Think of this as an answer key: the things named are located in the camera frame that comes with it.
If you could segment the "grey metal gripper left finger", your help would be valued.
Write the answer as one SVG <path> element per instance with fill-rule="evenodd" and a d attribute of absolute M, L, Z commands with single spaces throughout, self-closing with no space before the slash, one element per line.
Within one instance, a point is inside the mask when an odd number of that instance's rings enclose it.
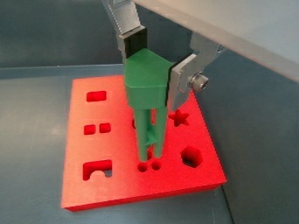
<path fill-rule="evenodd" d="M 117 31 L 118 49 L 123 60 L 147 48 L 147 29 L 142 25 L 133 0 L 102 0 Z"/>

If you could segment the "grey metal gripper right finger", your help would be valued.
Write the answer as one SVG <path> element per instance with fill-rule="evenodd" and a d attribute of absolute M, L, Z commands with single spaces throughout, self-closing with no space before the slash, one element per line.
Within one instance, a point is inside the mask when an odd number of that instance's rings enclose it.
<path fill-rule="evenodd" d="M 206 66 L 226 52 L 226 47 L 205 38 L 199 33 L 191 35 L 190 53 L 170 68 L 167 108 L 175 111 L 189 100 L 190 92 L 201 92 L 210 79 L 203 75 Z"/>

